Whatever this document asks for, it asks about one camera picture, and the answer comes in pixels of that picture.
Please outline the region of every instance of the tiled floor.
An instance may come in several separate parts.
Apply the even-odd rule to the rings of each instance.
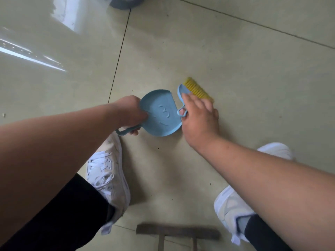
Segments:
[[[283,142],[298,161],[335,173],[333,0],[146,0],[130,13],[67,2],[77,9],[0,0],[0,39],[17,45],[8,52],[0,40],[0,124],[154,89],[179,106],[177,86],[192,76],[215,99],[226,137],[254,149]],[[156,238],[134,234],[144,221],[215,226],[223,240],[200,241],[202,250],[253,250],[230,243],[213,209],[227,183],[180,131],[122,143],[132,205],[82,250],[153,250]],[[166,239],[166,250],[188,249],[189,240]]]

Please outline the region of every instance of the forearm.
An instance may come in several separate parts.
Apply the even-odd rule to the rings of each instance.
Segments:
[[[0,245],[61,190],[119,119],[108,104],[0,127]]]
[[[224,139],[200,153],[293,249],[334,249],[334,175]]]

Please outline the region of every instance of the blue brush handle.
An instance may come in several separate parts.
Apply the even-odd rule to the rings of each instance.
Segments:
[[[138,124],[138,125],[136,125],[136,126],[133,126],[133,127],[130,127],[130,128],[126,128],[125,130],[122,130],[122,131],[115,130],[115,132],[116,132],[116,134],[118,134],[118,135],[124,136],[124,135],[127,135],[130,131],[133,131],[133,130],[135,130],[135,129],[137,129],[137,128],[140,128],[140,127],[141,127],[141,125]]]
[[[179,108],[177,110],[177,114],[178,114],[179,117],[185,117],[186,114],[187,114],[187,110],[186,109],[185,109],[185,113],[184,114],[180,114],[179,111],[182,110],[182,109],[185,109],[185,105],[183,105],[182,108]]]

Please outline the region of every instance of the pant leg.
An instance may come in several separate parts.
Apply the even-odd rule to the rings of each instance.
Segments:
[[[249,219],[244,235],[257,251],[292,251],[257,214]]]
[[[114,211],[91,184],[76,174],[0,251],[76,250],[94,237]]]

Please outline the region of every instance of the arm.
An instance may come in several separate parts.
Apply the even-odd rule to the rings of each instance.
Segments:
[[[34,217],[121,126],[141,123],[140,99],[0,127],[0,246]]]
[[[183,99],[187,142],[292,249],[335,249],[333,174],[224,140],[210,102],[193,95]]]

